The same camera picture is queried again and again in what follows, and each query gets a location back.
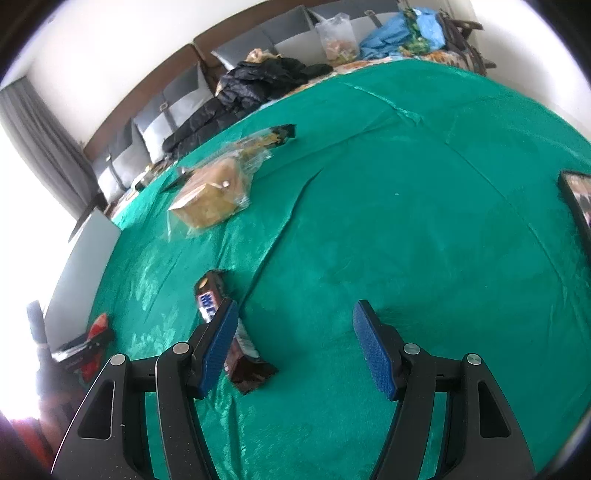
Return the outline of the red long snack package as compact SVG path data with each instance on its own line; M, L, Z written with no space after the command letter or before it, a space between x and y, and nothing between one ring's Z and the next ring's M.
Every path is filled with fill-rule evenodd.
M114 338L108 315L102 313L93 321L86 334L64 344L51 356L63 369L77 374L88 384L98 374L103 353Z

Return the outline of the brown chocolate bar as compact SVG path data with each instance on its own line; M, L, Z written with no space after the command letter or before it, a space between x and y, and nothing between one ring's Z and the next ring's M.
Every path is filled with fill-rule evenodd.
M205 338L193 350L197 360L197 394L205 396L225 373L243 395L259 388L277 373L276 366L260 356L238 316L238 303L226 295L223 273L208 270L194 285Z

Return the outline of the bagged bread loaf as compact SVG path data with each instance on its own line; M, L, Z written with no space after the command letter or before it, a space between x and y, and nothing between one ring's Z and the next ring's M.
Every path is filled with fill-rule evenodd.
M228 148L197 165L169 205L167 239L197 236L249 206L252 178L270 156L263 146Z

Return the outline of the white board panel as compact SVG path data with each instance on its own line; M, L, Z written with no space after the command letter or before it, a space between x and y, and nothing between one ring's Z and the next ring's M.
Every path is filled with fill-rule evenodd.
M51 352L86 332L105 268L121 230L94 210L69 242L69 256L44 314Z

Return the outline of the green patterned tablecloth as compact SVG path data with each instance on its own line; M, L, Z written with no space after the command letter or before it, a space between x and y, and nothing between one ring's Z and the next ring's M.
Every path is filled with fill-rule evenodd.
M394 414L353 333L366 299L431 354L481 355L544 467L590 403L590 271L557 187L589 170L589 142L492 80L406 60L284 98L185 162L284 123L297 136L228 221L169 233L160 181L117 217L93 305L112 351L139 359L187 339L194 283L225 270L277 373L249 395L221 378L197 404L218 475L366 479Z

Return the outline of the black framed tablet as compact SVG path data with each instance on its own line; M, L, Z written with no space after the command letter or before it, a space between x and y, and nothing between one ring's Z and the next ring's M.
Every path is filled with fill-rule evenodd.
M557 185L567 203L581 237L587 257L591 256L591 176L563 170Z

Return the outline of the grey white left cushion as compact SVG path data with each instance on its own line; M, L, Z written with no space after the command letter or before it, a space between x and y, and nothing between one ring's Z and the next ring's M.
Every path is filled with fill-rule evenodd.
M98 186L108 203L118 201L151 164L143 137L130 120L93 163Z

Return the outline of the grey white cushion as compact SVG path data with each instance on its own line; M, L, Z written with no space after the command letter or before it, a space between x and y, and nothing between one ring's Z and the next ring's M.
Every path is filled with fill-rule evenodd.
M157 92L135 115L134 123L153 164L164 156L164 141L212 98L204 72L195 64Z
M214 48L211 54L231 70L256 48L297 59L305 66L324 64L327 60L320 36L302 5L233 37Z
M151 164L143 137L130 120L93 163L98 186L108 203L118 201Z

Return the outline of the grey curtain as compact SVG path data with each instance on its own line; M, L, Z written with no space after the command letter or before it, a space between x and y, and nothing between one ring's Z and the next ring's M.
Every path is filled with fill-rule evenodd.
M33 173L73 217L106 208L91 163L27 78L1 90L1 121Z

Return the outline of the grey white middle cushion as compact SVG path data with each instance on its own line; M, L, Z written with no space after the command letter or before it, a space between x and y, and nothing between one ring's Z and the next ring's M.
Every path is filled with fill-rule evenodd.
M164 156L164 141L212 98L204 72L195 64L157 92L135 115L134 123L153 164Z

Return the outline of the black puffer jacket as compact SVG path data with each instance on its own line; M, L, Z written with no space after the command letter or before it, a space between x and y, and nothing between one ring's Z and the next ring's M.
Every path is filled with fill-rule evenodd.
M239 62L221 76L218 93L164 140L162 150L166 156L178 160L264 104L329 73L332 73L329 64L307 66L297 59L281 56Z

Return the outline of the brown wooden headboard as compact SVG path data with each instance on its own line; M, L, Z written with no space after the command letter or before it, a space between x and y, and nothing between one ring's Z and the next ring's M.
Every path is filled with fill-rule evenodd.
M156 94L161 92L164 87L188 67L200 66L201 70L204 71L208 86L214 89L226 69L222 66L221 61L212 55L213 49L263 22L287 13L287 11L297 6L311 8L321 4L320 1L315 0L264 1L213 24L211 28L194 37L191 43L184 45L165 59L121 100L86 143L83 149L85 157L95 164L99 156L106 151L115 135Z

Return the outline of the dark folding chair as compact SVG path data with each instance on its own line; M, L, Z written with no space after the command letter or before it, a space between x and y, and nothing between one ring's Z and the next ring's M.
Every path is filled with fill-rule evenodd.
M444 34L445 48L457 54L469 71L481 76L487 76L489 69L497 67L495 62L484 58L470 42L470 36L474 31L484 29L482 24L471 20L454 19L443 10L437 13L436 19Z

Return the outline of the blue cloth pile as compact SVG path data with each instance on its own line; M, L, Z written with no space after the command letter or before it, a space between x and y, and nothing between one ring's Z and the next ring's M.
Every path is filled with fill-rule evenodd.
M407 8L360 42L360 58L421 56L446 46L438 13L429 8Z

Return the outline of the clear plastic snack bag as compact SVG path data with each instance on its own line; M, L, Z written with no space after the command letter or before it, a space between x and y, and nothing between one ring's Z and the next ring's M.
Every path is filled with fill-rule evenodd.
M339 66L356 61L360 55L359 42L349 15L339 13L322 19L315 26L329 65Z

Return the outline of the grey white right cushion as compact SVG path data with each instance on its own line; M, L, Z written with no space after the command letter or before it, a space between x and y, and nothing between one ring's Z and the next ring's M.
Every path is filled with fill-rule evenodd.
M233 37L214 48L211 54L231 70L256 48L297 59L305 66L324 64L327 60L320 36L302 5Z

